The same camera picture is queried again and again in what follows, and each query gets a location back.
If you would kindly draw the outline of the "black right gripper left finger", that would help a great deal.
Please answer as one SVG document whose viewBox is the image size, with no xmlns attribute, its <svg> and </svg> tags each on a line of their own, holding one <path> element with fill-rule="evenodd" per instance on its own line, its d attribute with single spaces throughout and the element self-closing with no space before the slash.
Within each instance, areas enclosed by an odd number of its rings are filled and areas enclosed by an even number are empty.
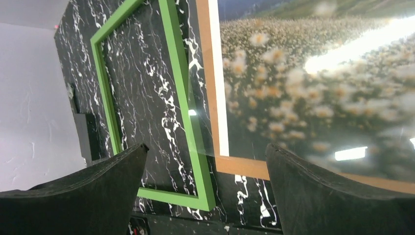
<svg viewBox="0 0 415 235">
<path fill-rule="evenodd" d="M 148 150 L 136 144 L 62 178 L 28 190 L 3 191 L 1 234 L 126 234 Z"/>
</svg>

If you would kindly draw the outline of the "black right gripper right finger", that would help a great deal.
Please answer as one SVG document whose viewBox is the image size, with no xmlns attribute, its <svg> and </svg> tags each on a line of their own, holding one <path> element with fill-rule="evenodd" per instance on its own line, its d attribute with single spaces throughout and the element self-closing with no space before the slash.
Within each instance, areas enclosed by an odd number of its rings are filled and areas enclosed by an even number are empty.
<svg viewBox="0 0 415 235">
<path fill-rule="evenodd" d="M 414 234 L 413 194 L 354 181 L 273 143 L 265 155 L 284 234 Z"/>
</svg>

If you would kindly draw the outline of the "green picture frame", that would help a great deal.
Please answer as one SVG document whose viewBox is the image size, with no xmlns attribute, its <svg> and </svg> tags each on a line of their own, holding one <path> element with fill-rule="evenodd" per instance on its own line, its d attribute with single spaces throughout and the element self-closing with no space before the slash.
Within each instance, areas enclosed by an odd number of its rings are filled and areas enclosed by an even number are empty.
<svg viewBox="0 0 415 235">
<path fill-rule="evenodd" d="M 124 1 L 90 39 L 107 127 L 109 129 L 114 154 L 121 152 L 122 144 L 116 126 L 112 95 L 107 73 L 105 71 L 101 43 L 142 3 L 141 0 Z M 194 196 L 150 188 L 141 188 L 138 190 L 137 196 L 208 212 L 215 208 L 216 202 L 207 157 L 197 151 L 196 136 L 192 126 L 194 121 L 188 114 L 188 96 L 191 89 L 185 85 L 185 82 L 188 81 L 188 62 L 186 60 L 184 44 L 180 32 L 177 9 L 175 3 L 171 0 L 161 0 L 159 1 L 159 6 L 198 194 Z"/>
</svg>

